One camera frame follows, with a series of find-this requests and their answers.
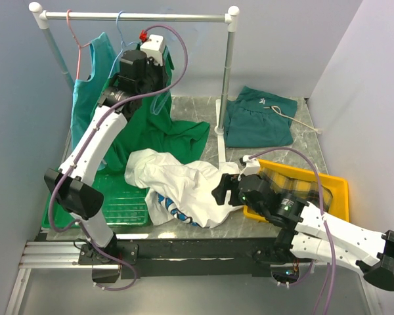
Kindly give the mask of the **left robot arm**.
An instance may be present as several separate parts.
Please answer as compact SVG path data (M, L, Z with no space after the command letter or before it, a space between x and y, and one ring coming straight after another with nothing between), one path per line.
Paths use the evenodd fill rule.
M119 70L105 84L91 122L71 155L44 175L50 190L49 209L59 204L95 246L104 264L118 254L117 237L102 213L104 196L93 188L95 175L111 144L141 107L145 97L167 91L167 50L134 49L123 53Z

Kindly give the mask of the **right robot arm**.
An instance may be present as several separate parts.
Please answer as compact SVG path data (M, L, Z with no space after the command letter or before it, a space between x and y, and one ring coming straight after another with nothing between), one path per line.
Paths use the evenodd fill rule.
M273 256L313 259L350 269L369 284L394 291L394 231L361 228L289 192L275 192L260 175L224 174L212 192L217 205L244 205L280 228Z

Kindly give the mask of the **blue wire hanger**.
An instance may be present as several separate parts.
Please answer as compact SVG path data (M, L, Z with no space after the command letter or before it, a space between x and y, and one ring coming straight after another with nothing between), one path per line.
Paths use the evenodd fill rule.
M166 91L164 93L156 95L150 105L150 113L155 116L158 115L170 98L171 98L170 91Z

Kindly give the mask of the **green t-shirt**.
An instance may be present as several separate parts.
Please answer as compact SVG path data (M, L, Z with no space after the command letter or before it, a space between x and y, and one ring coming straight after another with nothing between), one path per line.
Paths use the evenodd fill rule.
M98 99L97 107L114 104L138 95L133 81L133 62L147 55L139 47L124 51L118 58L119 72L110 77ZM164 66L171 83L174 66L169 51L164 51ZM144 149L168 152L181 163L200 159L208 140L209 123L171 118L172 97L158 115L150 113L150 105L156 95L126 102L115 113L127 120L126 126L112 141L99 165L99 169L112 172L124 171L129 155Z

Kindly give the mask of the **white t-shirt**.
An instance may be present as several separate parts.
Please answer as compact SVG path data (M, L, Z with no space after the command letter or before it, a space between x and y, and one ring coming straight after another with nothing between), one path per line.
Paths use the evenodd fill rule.
M145 202L154 225L176 219L215 228L239 207L218 205L211 192L223 174L239 171L234 162L222 163L219 168L206 161L182 164L170 153L145 149L129 155L124 177L131 186L148 189Z

